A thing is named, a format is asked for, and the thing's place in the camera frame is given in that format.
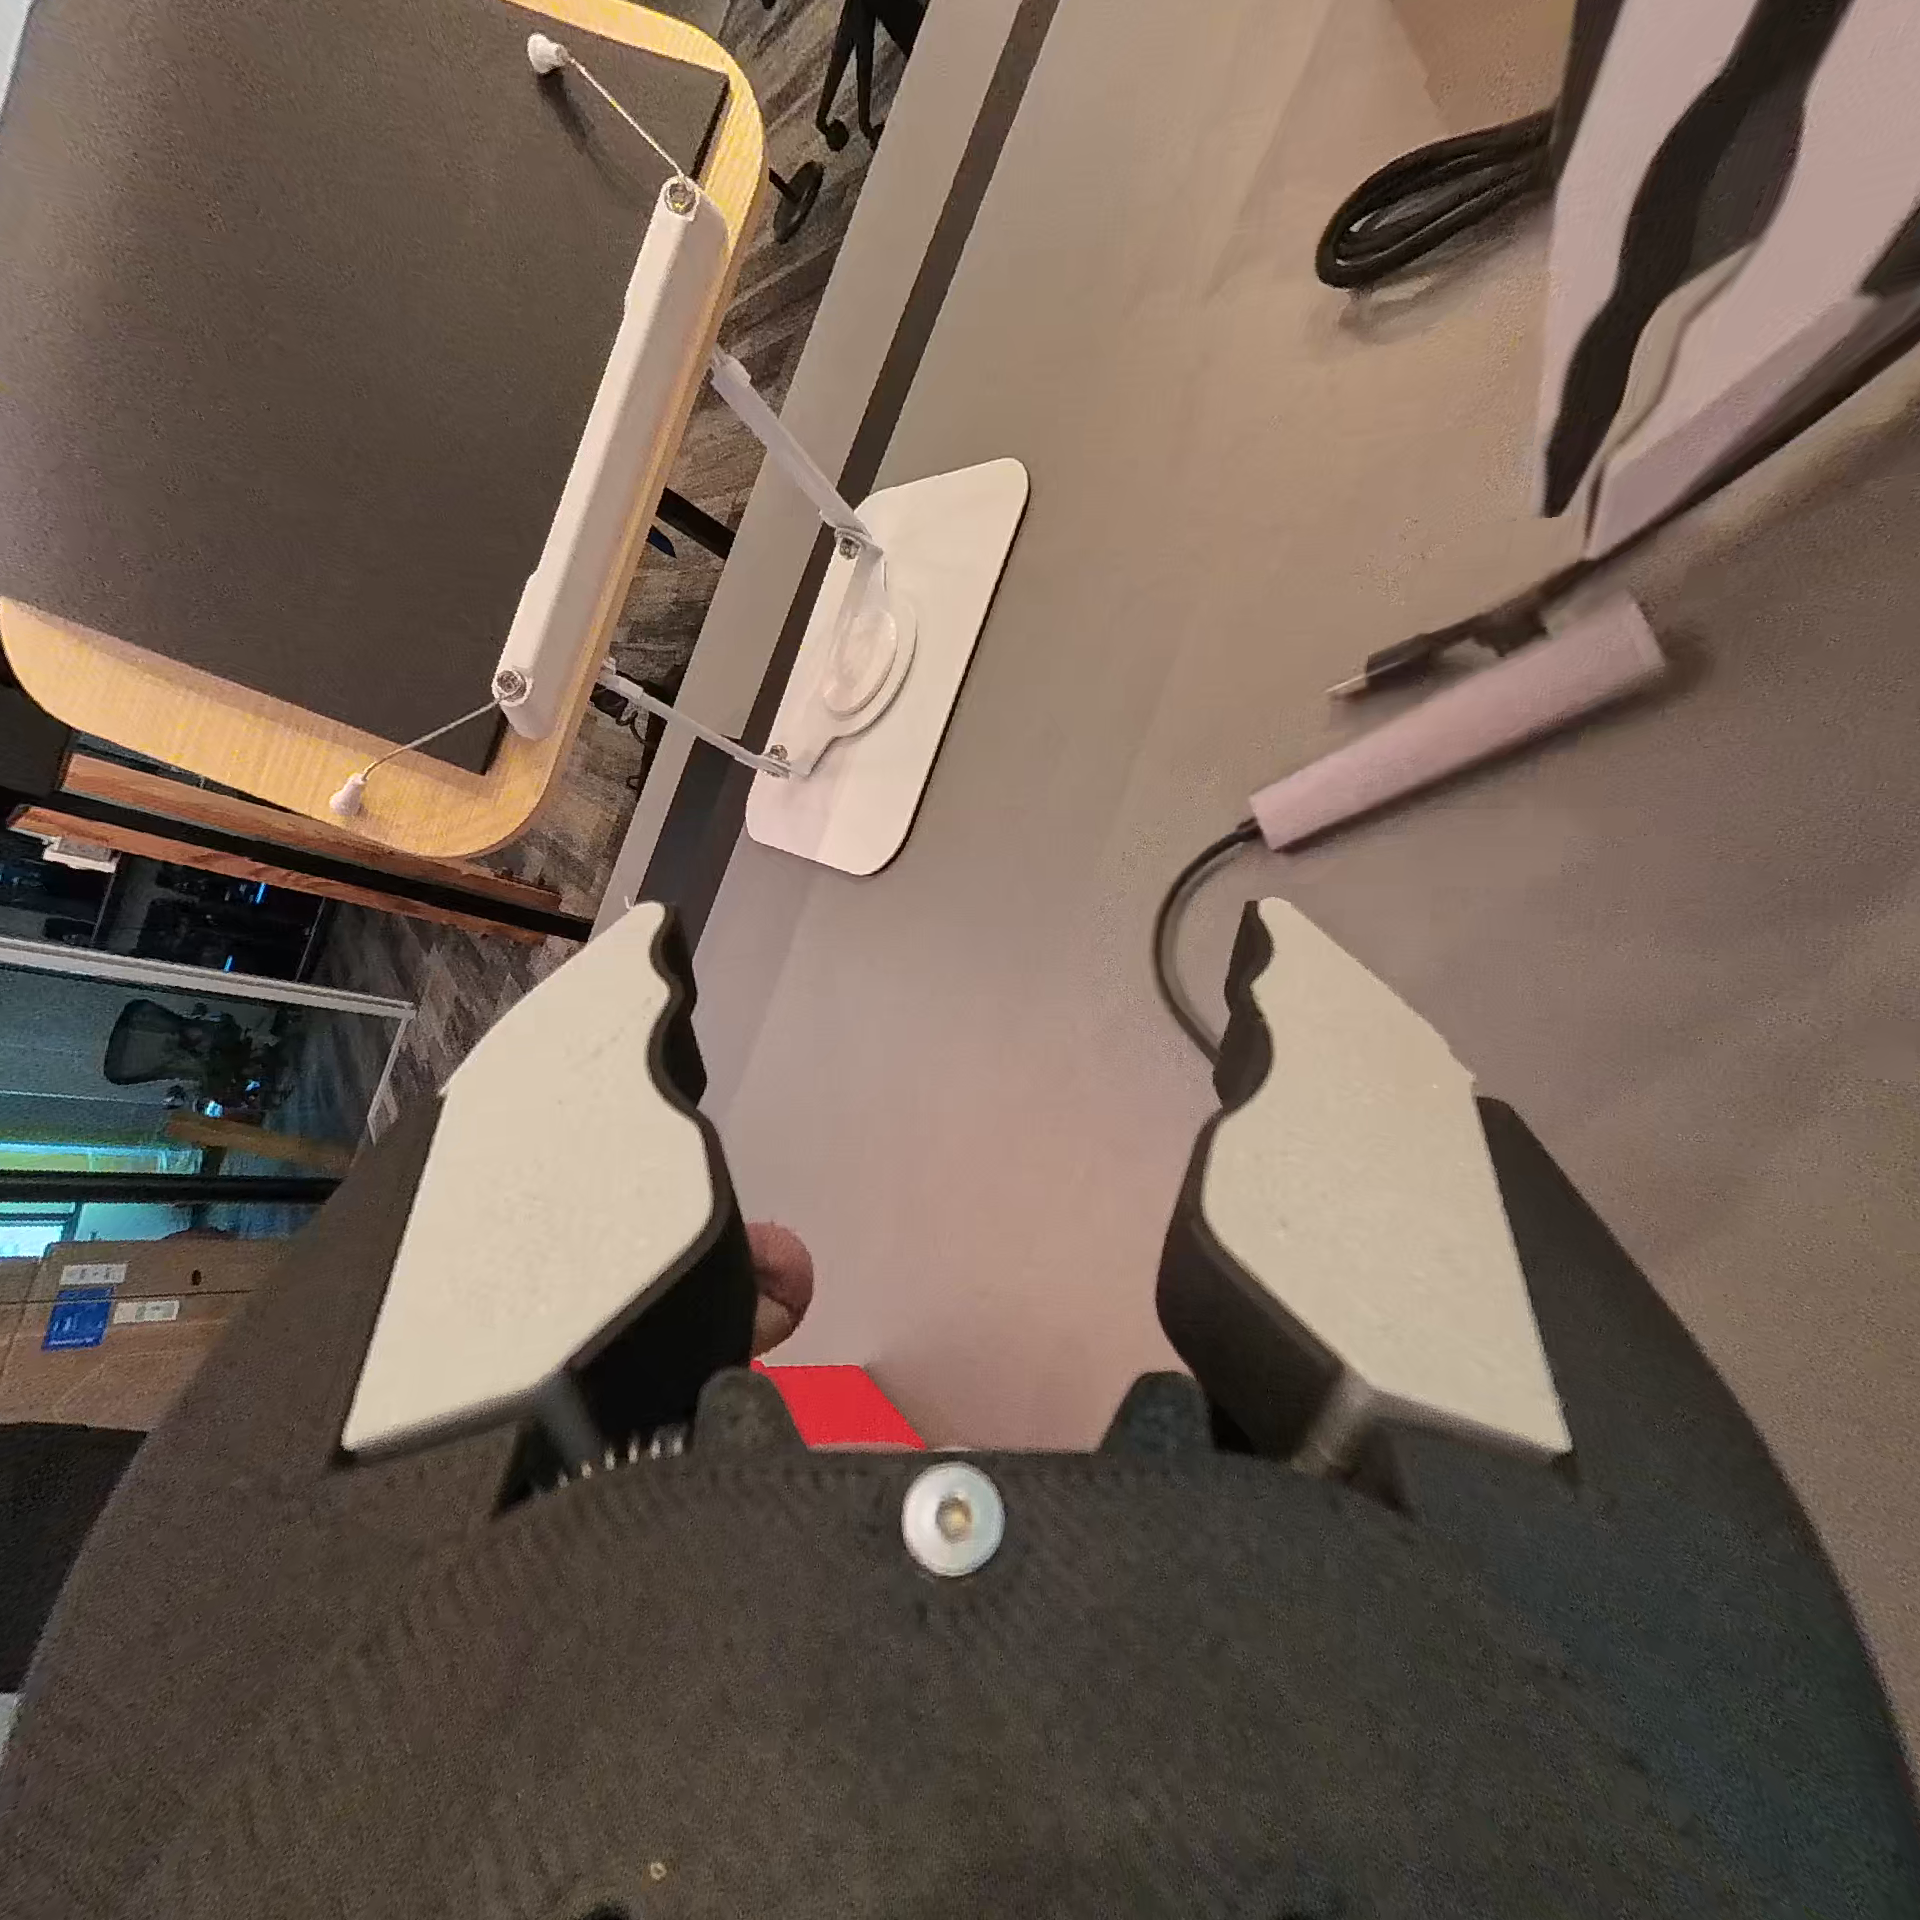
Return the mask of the black office chair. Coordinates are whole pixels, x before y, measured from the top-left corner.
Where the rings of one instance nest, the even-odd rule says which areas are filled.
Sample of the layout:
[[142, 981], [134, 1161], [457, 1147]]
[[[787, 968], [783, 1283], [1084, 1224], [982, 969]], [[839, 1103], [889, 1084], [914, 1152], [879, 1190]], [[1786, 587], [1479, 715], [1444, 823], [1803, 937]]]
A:
[[116, 1088], [147, 1081], [196, 1081], [217, 1100], [249, 1091], [258, 1078], [254, 1035], [231, 1015], [190, 1015], [134, 996], [114, 1021], [105, 1049], [105, 1078]]

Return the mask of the grey usb hub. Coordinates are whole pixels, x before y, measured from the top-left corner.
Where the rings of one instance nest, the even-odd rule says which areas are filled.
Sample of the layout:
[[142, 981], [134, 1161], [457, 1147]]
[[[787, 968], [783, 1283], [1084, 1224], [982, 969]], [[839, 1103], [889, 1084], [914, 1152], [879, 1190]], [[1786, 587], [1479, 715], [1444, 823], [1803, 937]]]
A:
[[1669, 673], [1640, 605], [1613, 596], [1252, 796], [1271, 853], [1424, 796], [1618, 708]]

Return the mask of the red plastic bin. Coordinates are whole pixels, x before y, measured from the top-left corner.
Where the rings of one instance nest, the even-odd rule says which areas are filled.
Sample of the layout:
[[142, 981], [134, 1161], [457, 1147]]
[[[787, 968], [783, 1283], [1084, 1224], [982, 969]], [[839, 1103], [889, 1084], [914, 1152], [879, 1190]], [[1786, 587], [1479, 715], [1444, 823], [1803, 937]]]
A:
[[925, 1432], [886, 1389], [852, 1363], [765, 1363], [802, 1442], [818, 1450], [925, 1450]]

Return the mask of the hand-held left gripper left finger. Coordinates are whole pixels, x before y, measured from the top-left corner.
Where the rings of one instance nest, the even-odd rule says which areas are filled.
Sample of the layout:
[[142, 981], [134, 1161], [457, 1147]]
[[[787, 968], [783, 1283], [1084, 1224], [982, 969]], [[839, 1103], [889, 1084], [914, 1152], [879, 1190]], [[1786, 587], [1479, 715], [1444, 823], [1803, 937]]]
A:
[[743, 1367], [755, 1270], [703, 1112], [675, 912], [643, 901], [526, 993], [453, 1074], [344, 1450], [509, 1429], [618, 1463]]

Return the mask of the white tablet stand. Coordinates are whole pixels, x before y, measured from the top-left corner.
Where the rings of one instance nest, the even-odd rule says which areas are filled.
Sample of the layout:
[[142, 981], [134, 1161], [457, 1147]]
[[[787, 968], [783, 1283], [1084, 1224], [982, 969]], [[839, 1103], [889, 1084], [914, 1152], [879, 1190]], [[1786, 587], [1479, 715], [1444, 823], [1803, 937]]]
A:
[[637, 3], [28, 3], [3, 92], [3, 665], [407, 854], [541, 813], [765, 118]]

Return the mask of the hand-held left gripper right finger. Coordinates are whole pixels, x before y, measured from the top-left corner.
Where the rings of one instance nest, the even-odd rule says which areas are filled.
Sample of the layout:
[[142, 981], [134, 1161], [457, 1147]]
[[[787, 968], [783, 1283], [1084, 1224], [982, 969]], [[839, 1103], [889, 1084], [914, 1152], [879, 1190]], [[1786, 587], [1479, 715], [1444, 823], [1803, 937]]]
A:
[[1383, 1425], [1523, 1459], [1572, 1429], [1472, 1069], [1283, 900], [1243, 912], [1156, 1313], [1237, 1444], [1358, 1463]]

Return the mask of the wooden topped desk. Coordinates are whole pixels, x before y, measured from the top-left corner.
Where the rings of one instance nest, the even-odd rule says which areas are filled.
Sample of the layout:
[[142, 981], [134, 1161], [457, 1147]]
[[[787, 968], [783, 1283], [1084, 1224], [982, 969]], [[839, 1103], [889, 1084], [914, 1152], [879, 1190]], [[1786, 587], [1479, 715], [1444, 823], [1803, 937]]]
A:
[[397, 853], [348, 829], [220, 786], [72, 752], [57, 773], [3, 773], [3, 826], [52, 829], [165, 866], [267, 881], [377, 913], [537, 944], [591, 937], [560, 892], [475, 861]]

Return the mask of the cardboard box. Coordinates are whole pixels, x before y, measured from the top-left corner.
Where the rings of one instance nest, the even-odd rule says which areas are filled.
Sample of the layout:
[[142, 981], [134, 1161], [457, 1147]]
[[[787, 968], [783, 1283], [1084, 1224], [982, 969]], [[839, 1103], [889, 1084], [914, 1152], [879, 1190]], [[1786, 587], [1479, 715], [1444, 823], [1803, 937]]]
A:
[[3, 1265], [3, 1425], [153, 1429], [289, 1234], [57, 1240]]

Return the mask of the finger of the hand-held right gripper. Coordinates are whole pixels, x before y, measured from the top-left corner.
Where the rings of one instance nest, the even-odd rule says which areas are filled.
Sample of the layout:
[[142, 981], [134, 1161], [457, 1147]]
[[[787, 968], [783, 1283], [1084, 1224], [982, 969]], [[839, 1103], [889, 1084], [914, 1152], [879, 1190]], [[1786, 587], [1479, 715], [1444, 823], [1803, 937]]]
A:
[[1538, 506], [1565, 516], [1694, 252], [1697, 187], [1725, 143], [1725, 77], [1764, 3], [1578, 3], [1554, 111]]
[[1764, 3], [1725, 77], [1691, 263], [1575, 493], [1603, 559], [1917, 345], [1917, 5]]

